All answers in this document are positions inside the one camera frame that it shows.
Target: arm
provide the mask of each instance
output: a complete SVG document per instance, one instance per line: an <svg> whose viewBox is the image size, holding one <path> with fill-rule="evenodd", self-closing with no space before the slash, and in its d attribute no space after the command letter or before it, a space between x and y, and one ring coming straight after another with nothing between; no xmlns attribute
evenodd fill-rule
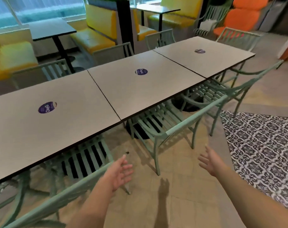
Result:
<svg viewBox="0 0 288 228"><path fill-rule="evenodd" d="M127 165L126 155L114 162L99 179L79 212L66 228L103 228L113 192L131 180L132 165Z"/></svg>
<svg viewBox="0 0 288 228"><path fill-rule="evenodd" d="M247 228L288 227L288 209L248 185L208 146L206 152L198 157L200 167L218 179Z"/></svg>

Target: black table leg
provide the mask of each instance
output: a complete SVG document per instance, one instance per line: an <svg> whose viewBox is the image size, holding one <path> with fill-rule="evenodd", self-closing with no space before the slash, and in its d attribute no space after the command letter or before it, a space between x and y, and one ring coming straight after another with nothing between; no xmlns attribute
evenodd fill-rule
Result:
<svg viewBox="0 0 288 228"><path fill-rule="evenodd" d="M160 14L160 16L159 16L159 32L162 31L162 19L163 19L163 14Z"/></svg>
<svg viewBox="0 0 288 228"><path fill-rule="evenodd" d="M141 23L142 23L142 26L144 26L144 11L142 10L141 11Z"/></svg>
<svg viewBox="0 0 288 228"><path fill-rule="evenodd" d="M68 57L68 55L67 55L67 53L66 53L66 51L65 51L65 49L64 49L64 47L63 47L63 45L61 43L59 37L58 36L53 36L52 39L53 39L57 49L59 50L60 56L66 60L67 65L68 65L71 73L75 73L74 68L71 65L70 59L69 59L69 57Z"/></svg>

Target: black table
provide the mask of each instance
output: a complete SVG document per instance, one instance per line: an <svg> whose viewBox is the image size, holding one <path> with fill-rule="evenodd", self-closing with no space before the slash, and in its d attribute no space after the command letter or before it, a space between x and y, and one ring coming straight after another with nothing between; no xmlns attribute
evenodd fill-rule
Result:
<svg viewBox="0 0 288 228"><path fill-rule="evenodd" d="M44 40L47 38L52 38L61 58L64 58L67 62L67 65L72 73L80 72L85 70L82 67L73 67L68 57L59 36L76 33L77 31L67 24L64 19L56 18L56 19L49 19L43 20L38 22L31 22L29 23L29 29L31 32L32 40L39 41Z"/></svg>
<svg viewBox="0 0 288 228"><path fill-rule="evenodd" d="M159 17L159 32L162 31L163 14L181 10L181 9L177 9L177 8L168 8L168 7L161 6L161 5L149 5L149 4L139 4L139 5L131 6L130 8L141 10L142 26L144 26L144 11L159 14L160 15L160 17Z"/></svg>

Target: wall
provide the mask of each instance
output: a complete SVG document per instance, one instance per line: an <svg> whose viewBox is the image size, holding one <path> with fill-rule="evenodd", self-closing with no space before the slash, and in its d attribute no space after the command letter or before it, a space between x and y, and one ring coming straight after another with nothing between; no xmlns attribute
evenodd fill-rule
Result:
<svg viewBox="0 0 288 228"><path fill-rule="evenodd" d="M70 21L67 23L76 30L85 29L87 27L86 19ZM63 35L60 36L59 38L62 42L64 49L70 49L76 47L74 42L70 38L70 35ZM51 38L36 42L32 41L31 33L28 28L6 33L0 33L1 45L8 45L22 41L28 41L32 43L36 57L58 52L58 49Z"/></svg>

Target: black and white rug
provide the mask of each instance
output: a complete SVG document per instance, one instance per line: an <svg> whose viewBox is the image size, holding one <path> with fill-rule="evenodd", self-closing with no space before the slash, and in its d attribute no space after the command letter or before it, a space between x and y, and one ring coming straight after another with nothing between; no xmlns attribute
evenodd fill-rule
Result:
<svg viewBox="0 0 288 228"><path fill-rule="evenodd" d="M222 111L235 171L288 208L288 118Z"/></svg>

